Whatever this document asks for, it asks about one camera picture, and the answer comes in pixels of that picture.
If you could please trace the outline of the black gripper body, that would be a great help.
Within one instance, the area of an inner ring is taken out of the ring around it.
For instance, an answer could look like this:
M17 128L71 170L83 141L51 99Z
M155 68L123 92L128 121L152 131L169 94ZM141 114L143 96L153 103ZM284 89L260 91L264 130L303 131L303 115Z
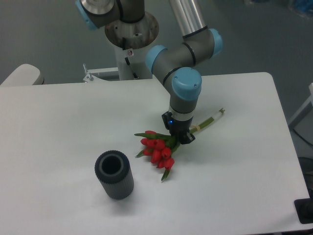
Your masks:
M162 114L162 120L165 128L169 131L171 136L184 137L189 132L189 128L192 122L192 117L187 120L178 120L174 118L172 112L165 112Z

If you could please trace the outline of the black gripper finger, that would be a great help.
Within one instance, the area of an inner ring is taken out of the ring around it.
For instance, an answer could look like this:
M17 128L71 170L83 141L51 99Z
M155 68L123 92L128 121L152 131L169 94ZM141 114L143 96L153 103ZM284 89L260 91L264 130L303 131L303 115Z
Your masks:
M179 133L180 144L190 144L195 140L195 136L190 132Z

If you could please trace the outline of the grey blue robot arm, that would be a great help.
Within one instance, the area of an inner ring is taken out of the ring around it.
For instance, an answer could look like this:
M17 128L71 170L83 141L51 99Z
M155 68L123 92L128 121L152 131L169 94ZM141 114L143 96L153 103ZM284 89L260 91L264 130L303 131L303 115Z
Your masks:
M78 0L75 5L89 29L104 29L114 47L120 80L159 80L170 94L169 109L162 115L166 129L179 143L191 143L202 83L195 65L223 49L218 31L207 27L199 2L170 1L183 38L173 50L156 44L159 25L142 0Z

